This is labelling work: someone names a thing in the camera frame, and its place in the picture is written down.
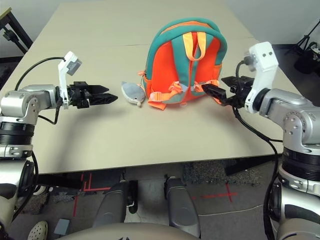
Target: white shoe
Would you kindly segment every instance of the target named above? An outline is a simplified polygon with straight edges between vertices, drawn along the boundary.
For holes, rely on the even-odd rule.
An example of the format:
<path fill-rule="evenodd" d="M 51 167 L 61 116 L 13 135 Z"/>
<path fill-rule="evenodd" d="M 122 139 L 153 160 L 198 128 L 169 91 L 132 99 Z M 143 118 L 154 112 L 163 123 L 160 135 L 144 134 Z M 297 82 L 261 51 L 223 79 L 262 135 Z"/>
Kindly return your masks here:
<path fill-rule="evenodd" d="M 29 233 L 28 240 L 46 240 L 48 235 L 48 223 L 46 221 L 40 221 Z"/>

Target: floor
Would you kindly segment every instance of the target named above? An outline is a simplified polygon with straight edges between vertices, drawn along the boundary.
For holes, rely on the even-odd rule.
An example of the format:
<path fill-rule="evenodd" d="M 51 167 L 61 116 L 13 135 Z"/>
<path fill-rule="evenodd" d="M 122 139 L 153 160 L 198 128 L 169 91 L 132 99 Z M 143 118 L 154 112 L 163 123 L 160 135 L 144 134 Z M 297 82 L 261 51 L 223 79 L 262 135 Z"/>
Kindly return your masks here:
<path fill-rule="evenodd" d="M 320 106 L 320 77 L 296 71 L 293 63 L 297 55 L 284 56 L 285 50 L 276 50 L 279 65 L 298 90 L 315 105 Z M 225 183 L 187 182 L 196 210 L 200 215 L 201 235 L 204 240 L 259 239 L 265 240 L 262 207 L 267 184 L 271 178 L 273 164 L 262 165 L 255 170 L 258 184 L 230 182 L 229 192 Z M 182 164 L 131 167 L 126 169 L 128 180 L 138 180 L 139 208 L 136 214 L 127 213 L 126 222 L 148 222 L 167 225 L 167 203 L 164 199 L 165 175 L 184 176 Z M 90 228 L 103 199 L 103 193 L 79 196 L 74 216 L 75 201 L 53 203 L 50 199 L 38 215 L 21 214 L 12 223 L 9 235 L 15 240 L 25 240 L 38 221 L 49 224 L 48 240 L 57 239 L 54 228 L 60 218 L 69 219 L 68 233 Z"/>
<path fill-rule="evenodd" d="M 14 71 L 19 62 L 0 63 L 0 90 L 7 82 L 10 74 Z"/>

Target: black stand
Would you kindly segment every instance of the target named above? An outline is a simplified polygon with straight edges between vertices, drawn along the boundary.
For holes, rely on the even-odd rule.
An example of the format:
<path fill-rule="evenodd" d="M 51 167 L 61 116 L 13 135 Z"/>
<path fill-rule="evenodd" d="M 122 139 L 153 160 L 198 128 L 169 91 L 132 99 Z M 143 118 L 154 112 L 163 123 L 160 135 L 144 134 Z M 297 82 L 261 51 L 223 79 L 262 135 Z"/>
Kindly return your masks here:
<path fill-rule="evenodd" d="M 310 34 L 312 34 L 312 32 L 318 27 L 319 24 L 320 24 L 320 19 L 319 19 L 318 23 L 312 28 L 312 30 L 307 35 L 304 35 L 304 37 L 300 41 L 298 41 L 293 47 L 291 47 L 288 51 L 286 51 L 284 55 L 287 55 L 291 51 L 300 52 L 301 51 L 300 46 L 306 40 L 304 48 L 303 48 L 303 51 L 305 51 L 308 46 L 308 42 L 310 40 Z"/>
<path fill-rule="evenodd" d="M 81 176 L 79 176 L 79 178 L 77 179 L 57 174 L 40 174 L 37 183 L 43 186 L 58 186 L 77 190 L 81 189 L 83 185 L 81 181 Z"/>
<path fill-rule="evenodd" d="M 17 47 L 25 54 L 27 52 L 27 49 L 30 49 L 31 45 L 33 44 L 31 38 L 28 36 L 26 31 L 22 28 L 18 20 L 15 18 L 15 16 L 11 12 L 11 8 L 9 8 L 7 11 L 5 11 L 4 14 L 0 16 L 0 30 L 4 29 L 4 37 L 8 41 L 14 42 Z M 6 28 L 6 25 L 9 24 L 10 27 L 13 29 L 9 30 Z M 21 39 L 21 41 L 24 43 L 24 45 L 27 47 L 25 49 L 21 43 L 19 42 L 19 39 L 17 35 Z"/>
<path fill-rule="evenodd" d="M 224 171 L 227 176 L 231 176 L 237 173 L 241 173 L 248 169 L 256 168 L 262 164 L 266 164 L 274 160 L 275 155 L 237 158 L 236 164 L 225 167 Z"/>

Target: orange strap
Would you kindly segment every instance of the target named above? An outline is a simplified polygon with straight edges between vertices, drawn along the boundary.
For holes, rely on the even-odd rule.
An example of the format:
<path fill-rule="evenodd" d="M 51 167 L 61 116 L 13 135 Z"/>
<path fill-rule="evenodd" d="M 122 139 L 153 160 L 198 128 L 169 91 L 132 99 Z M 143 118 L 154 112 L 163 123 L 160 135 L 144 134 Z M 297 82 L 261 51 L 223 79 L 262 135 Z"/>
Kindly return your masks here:
<path fill-rule="evenodd" d="M 154 91 L 150 93 L 150 97 L 148 99 L 148 103 L 150 102 L 162 102 L 171 99 L 174 95 L 180 94 L 182 92 L 182 88 L 179 85 L 178 81 L 174 81 L 169 87 L 169 93 L 162 93 L 160 91 Z"/>
<path fill-rule="evenodd" d="M 164 104 L 162 102 L 154 102 L 154 101 L 148 102 L 148 104 L 154 108 L 161 109 L 161 110 L 165 110 L 167 106 L 167 104 Z"/>
<path fill-rule="evenodd" d="M 146 75 L 146 71 L 138 71 L 138 76 L 145 76 Z"/>
<path fill-rule="evenodd" d="M 185 53 L 190 61 L 199 61 L 203 59 L 206 54 L 206 33 L 202 31 L 198 31 L 196 35 L 197 35 L 198 45 L 201 52 L 201 55 L 199 58 L 194 58 L 193 56 L 194 40 L 192 37 L 192 32 L 187 32 L 182 35 Z"/>
<path fill-rule="evenodd" d="M 212 80 L 209 80 L 203 84 L 213 84 L 213 85 L 219 86 L 219 81 L 216 79 L 212 79 Z M 198 82 L 195 81 L 194 82 L 194 91 L 196 91 L 197 93 L 203 92 L 204 90 L 202 89 L 202 84 L 199 84 Z"/>

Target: backpack handle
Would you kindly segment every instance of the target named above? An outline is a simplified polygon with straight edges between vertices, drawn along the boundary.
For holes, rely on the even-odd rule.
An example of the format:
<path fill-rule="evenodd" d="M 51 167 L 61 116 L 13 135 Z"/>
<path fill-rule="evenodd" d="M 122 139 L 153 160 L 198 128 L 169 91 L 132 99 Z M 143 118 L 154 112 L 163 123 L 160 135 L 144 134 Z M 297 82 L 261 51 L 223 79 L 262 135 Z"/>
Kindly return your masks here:
<path fill-rule="evenodd" d="M 198 39 L 198 46 L 201 52 L 201 55 L 199 58 L 194 58 L 193 51 L 194 51 L 194 39 L 192 37 L 191 32 L 187 32 L 182 35 L 183 37 L 183 43 L 184 43 L 184 49 L 186 56 L 190 61 L 200 61 L 204 58 L 206 54 L 206 33 L 203 31 L 198 31 L 196 33 L 197 39 Z"/>

